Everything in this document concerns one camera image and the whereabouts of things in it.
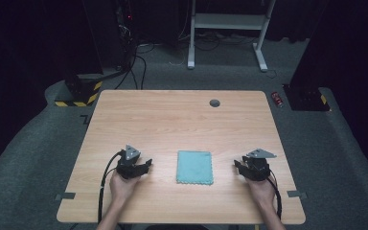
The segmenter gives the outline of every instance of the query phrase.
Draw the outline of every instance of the white metal frame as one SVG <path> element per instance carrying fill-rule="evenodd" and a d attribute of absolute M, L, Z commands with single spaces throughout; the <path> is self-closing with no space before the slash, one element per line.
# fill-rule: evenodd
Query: white metal frame
<path fill-rule="evenodd" d="M 256 30 L 261 32 L 258 43 L 253 43 L 253 50 L 255 51 L 261 71 L 266 72 L 267 65 L 265 64 L 265 58 L 263 57 L 262 45 L 265 40 L 265 33 L 267 31 L 275 3 L 276 0 L 270 0 L 268 10 L 265 15 L 217 14 L 196 13 L 196 0 L 193 0 L 188 68 L 194 69 L 196 67 L 196 28 Z"/>

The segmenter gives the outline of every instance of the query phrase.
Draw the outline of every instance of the wooden table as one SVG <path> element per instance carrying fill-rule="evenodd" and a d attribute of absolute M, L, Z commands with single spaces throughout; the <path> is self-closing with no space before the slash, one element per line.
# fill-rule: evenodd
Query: wooden table
<path fill-rule="evenodd" d="M 220 101 L 219 107 L 210 106 L 213 99 Z M 126 144 L 142 152 L 139 164 L 152 158 L 153 165 L 137 184 L 120 222 L 262 223 L 233 163 L 255 149 L 277 154 L 268 163 L 278 180 L 283 223 L 305 221 L 300 199 L 287 194 L 296 188 L 265 93 L 196 90 L 103 91 L 65 191 L 76 195 L 61 201 L 59 221 L 97 221 L 104 169 Z M 214 184 L 177 184 L 179 150 L 210 151 Z M 109 178 L 103 212 L 110 202 Z"/>

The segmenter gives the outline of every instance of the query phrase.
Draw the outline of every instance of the human hand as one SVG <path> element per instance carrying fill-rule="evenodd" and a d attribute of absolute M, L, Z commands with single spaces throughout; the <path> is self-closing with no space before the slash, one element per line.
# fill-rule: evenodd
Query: human hand
<path fill-rule="evenodd" d="M 260 206 L 273 207 L 275 191 L 270 182 L 267 180 L 253 181 L 248 178 L 245 179 L 250 187 L 253 200 L 255 200 L 255 202 Z"/>
<path fill-rule="evenodd" d="M 110 191 L 112 193 L 112 202 L 125 203 L 132 195 L 134 187 L 139 179 L 140 176 L 130 178 L 128 180 L 123 179 L 115 170 L 109 184 Z"/>

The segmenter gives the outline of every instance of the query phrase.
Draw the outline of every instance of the blue towel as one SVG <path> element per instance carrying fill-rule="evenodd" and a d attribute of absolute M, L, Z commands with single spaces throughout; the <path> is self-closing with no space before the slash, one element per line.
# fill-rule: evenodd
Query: blue towel
<path fill-rule="evenodd" d="M 180 150 L 176 180 L 182 184 L 213 184 L 211 152 Z"/>

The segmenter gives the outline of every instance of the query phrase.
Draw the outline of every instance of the gray floor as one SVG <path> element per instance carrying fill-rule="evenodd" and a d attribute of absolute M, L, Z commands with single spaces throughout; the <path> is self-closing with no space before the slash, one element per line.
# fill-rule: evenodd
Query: gray floor
<path fill-rule="evenodd" d="M 198 42 L 202 48 L 211 44 Z M 263 51 L 269 71 L 262 73 L 250 43 L 221 44 L 213 51 L 195 51 L 195 69 L 186 67 L 187 49 L 156 46 L 141 54 L 147 62 L 145 89 L 278 91 L 285 106 L 270 108 L 287 155 L 307 220 L 287 229 L 368 229 L 368 162 L 338 109 L 333 93 L 320 88 L 332 111 L 293 111 L 282 89 L 289 83 L 307 42 L 266 41 Z M 146 52 L 151 46 L 144 46 Z M 140 81 L 143 62 L 133 70 Z M 121 80 L 106 80 L 101 90 Z M 86 131 L 84 118 L 95 108 L 56 107 L 58 82 L 46 91 L 47 107 L 13 138 L 0 157 L 0 229 L 69 229 L 57 221 L 64 192 Z M 134 89 L 129 75 L 121 89 Z M 94 229 L 81 223 L 75 229 Z M 253 229 L 241 226 L 241 229 Z"/>

